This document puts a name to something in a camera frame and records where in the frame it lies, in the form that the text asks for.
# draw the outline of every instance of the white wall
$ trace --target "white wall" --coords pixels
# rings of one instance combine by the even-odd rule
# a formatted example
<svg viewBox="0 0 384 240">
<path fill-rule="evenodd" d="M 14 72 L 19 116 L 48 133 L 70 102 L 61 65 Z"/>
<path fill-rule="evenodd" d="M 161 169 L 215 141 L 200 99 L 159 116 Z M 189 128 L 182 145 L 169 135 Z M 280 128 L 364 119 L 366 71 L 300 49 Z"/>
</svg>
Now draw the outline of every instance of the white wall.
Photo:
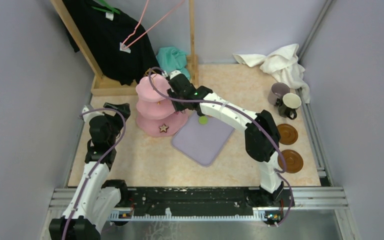
<svg viewBox="0 0 384 240">
<path fill-rule="evenodd" d="M 302 64 L 333 178 L 362 239 L 384 239 L 384 1 L 337 1 Z"/>
<path fill-rule="evenodd" d="M 181 0 L 151 0 L 143 18 L 151 27 Z M 146 0 L 108 0 L 132 18 Z M 325 0 L 195 0 L 195 51 L 202 63 L 234 63 L 232 53 L 269 54 L 304 44 Z M 155 51 L 175 46 L 190 51 L 188 0 L 149 32 Z"/>
<path fill-rule="evenodd" d="M 0 0 L 0 240 L 39 237 L 93 73 L 48 0 Z"/>
</svg>

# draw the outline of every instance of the wooden clothes rack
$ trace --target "wooden clothes rack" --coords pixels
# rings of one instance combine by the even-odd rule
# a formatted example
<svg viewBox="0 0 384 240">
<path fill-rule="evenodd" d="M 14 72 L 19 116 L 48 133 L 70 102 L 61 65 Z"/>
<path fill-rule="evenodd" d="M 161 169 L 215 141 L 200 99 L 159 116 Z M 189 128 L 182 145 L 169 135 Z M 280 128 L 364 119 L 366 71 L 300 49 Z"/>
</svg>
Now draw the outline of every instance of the wooden clothes rack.
<svg viewBox="0 0 384 240">
<path fill-rule="evenodd" d="M 70 32 L 72 38 L 86 58 L 95 77 L 93 78 L 91 92 L 94 96 L 123 96 L 136 95 L 137 83 L 129 85 L 121 85 L 119 81 L 113 80 L 104 75 L 97 61 L 92 55 L 91 50 L 83 39 L 82 34 L 77 28 L 73 18 L 67 10 L 63 0 L 50 0 L 59 17 L 64 22 L 65 27 Z M 186 57 L 187 70 L 190 73 L 190 80 L 195 86 L 199 86 L 198 81 L 198 56 L 195 54 L 195 4 L 194 0 L 189 0 L 189 24 L 190 24 L 190 55 Z"/>
</svg>

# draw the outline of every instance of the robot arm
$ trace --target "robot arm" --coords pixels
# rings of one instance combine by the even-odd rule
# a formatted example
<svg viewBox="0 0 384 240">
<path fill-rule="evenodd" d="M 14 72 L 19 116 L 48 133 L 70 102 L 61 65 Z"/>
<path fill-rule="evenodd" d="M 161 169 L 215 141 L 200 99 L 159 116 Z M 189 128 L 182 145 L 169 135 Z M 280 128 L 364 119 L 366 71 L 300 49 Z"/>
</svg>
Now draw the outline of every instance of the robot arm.
<svg viewBox="0 0 384 240">
<path fill-rule="evenodd" d="M 219 102 L 221 104 L 173 102 L 174 108 L 177 111 L 183 111 L 185 109 L 195 110 L 200 116 L 212 116 L 232 126 L 236 130 L 243 132 L 245 135 L 246 152 L 251 158 L 258 162 L 260 187 L 271 194 L 272 200 L 275 201 L 283 190 L 282 180 L 275 172 L 275 168 L 279 167 L 277 164 L 278 153 L 266 136 L 263 135 L 251 120 L 232 110 L 230 107 L 239 109 L 254 119 L 270 135 L 277 146 L 279 146 L 280 134 L 272 115 L 266 110 L 257 113 L 236 106 L 221 98 L 205 86 L 200 86 L 196 89 L 180 71 L 173 71 L 170 74 L 168 83 L 171 89 L 167 92 L 172 98 L 181 100 L 205 100 Z"/>
<path fill-rule="evenodd" d="M 104 108 L 117 110 L 126 120 L 130 116 L 128 103 L 105 103 Z M 82 112 L 91 110 L 91 106 L 85 106 Z M 49 234 L 53 240 L 62 238 L 67 221 L 69 225 L 66 240 L 100 239 L 102 228 L 113 208 L 128 200 L 128 189 L 123 180 L 106 181 L 117 152 L 112 149 L 107 155 L 104 154 L 116 143 L 116 138 L 123 128 L 121 116 L 94 111 L 85 114 L 83 119 L 90 125 L 91 136 L 87 142 L 83 175 L 62 217 L 51 220 Z"/>
</svg>

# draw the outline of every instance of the mug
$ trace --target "mug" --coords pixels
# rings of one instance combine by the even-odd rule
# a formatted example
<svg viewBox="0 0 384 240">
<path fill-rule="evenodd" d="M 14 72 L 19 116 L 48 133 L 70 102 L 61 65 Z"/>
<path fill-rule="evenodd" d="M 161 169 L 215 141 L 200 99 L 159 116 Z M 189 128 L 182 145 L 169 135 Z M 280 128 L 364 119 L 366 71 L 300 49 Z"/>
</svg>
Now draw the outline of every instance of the mug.
<svg viewBox="0 0 384 240">
<path fill-rule="evenodd" d="M 279 103 L 279 115 L 294 120 L 297 118 L 297 109 L 301 106 L 301 98 L 295 93 L 285 94 Z"/>
<path fill-rule="evenodd" d="M 271 90 L 268 93 L 268 102 L 271 105 L 279 105 L 280 99 L 285 95 L 288 94 L 291 90 L 289 89 L 288 85 L 286 85 L 283 82 L 276 82 L 271 86 Z"/>
</svg>

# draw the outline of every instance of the black shirt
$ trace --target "black shirt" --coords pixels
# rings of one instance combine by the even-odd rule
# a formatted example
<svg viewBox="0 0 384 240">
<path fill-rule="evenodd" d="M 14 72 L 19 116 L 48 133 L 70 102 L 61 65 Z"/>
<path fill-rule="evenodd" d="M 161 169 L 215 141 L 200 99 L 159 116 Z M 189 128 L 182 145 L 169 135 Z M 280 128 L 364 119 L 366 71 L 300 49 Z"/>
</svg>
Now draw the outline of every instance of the black shirt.
<svg viewBox="0 0 384 240">
<path fill-rule="evenodd" d="M 120 51 L 120 44 L 133 33 L 138 24 L 121 10 L 117 9 L 120 14 L 114 13 L 113 20 L 110 20 L 106 18 L 105 12 L 93 9 L 92 6 L 109 9 L 93 0 L 63 2 L 103 74 L 108 78 L 117 80 L 122 85 L 130 85 L 133 80 L 139 83 L 149 68 L 160 66 L 147 34 L 129 47 L 130 53 Z M 140 25 L 125 45 L 129 45 L 144 32 L 144 27 Z M 78 51 L 78 46 L 72 39 L 70 43 L 74 51 Z"/>
</svg>

